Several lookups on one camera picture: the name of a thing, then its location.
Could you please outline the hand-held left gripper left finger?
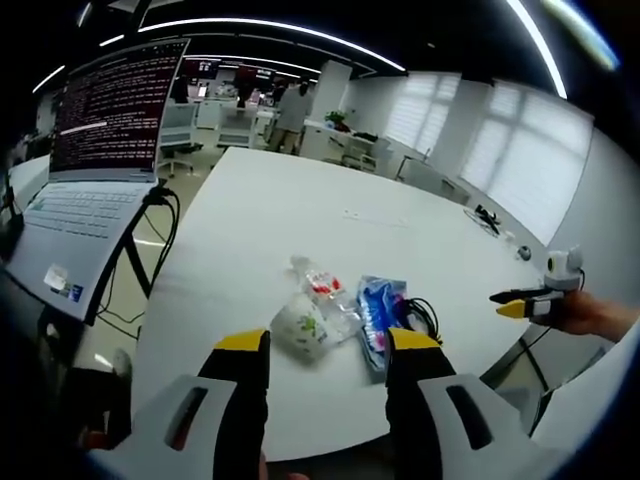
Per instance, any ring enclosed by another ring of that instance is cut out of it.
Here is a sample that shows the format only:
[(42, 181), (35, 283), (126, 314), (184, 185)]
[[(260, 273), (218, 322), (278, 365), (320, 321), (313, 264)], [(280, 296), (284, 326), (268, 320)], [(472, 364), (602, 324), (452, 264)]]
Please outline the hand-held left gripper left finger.
[(268, 417), (270, 333), (227, 336), (197, 375), (181, 375), (91, 458), (106, 479), (257, 479)]

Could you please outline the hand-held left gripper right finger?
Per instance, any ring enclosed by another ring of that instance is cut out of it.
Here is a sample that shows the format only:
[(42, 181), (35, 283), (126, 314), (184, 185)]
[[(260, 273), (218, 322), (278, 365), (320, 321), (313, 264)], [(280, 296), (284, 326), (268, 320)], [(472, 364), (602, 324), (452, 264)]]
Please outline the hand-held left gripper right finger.
[(473, 375), (455, 372), (424, 333), (386, 333), (386, 418), (397, 479), (548, 479), (553, 453), (519, 412)]

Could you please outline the person's right hand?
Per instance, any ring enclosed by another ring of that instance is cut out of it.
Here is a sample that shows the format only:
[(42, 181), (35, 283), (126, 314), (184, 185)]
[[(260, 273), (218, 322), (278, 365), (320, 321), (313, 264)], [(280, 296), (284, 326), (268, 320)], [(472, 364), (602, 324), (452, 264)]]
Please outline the person's right hand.
[(619, 342), (639, 319), (639, 309), (596, 299), (584, 291), (564, 297), (548, 324), (572, 335), (595, 335)]

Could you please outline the person's left hand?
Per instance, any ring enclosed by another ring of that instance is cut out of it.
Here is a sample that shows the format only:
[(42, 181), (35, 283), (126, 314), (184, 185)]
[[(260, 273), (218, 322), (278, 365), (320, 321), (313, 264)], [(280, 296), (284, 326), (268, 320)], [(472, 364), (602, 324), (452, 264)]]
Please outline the person's left hand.
[[(259, 459), (259, 479), (260, 480), (269, 480), (269, 469), (266, 461), (266, 457), (263, 451), (260, 452)], [(285, 479), (287, 480), (309, 480), (309, 477), (303, 473), (299, 472), (287, 472), (285, 474)]]

